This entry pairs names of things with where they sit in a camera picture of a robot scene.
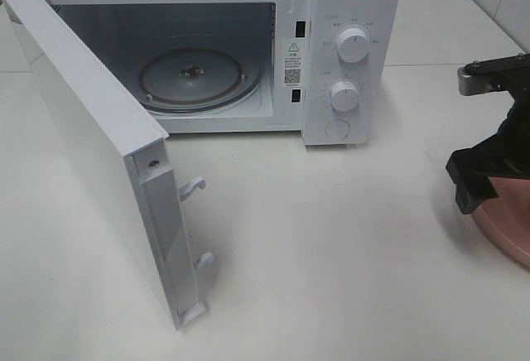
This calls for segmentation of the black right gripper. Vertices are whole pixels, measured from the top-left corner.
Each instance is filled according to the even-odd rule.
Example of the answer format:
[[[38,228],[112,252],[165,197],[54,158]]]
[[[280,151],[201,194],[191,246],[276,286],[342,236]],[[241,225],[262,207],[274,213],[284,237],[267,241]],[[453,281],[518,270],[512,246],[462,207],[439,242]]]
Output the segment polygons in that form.
[[[471,148],[451,153],[446,164],[462,214],[497,198],[493,178],[529,178],[529,54],[473,61],[457,70],[463,96],[507,91],[517,97],[498,131]]]

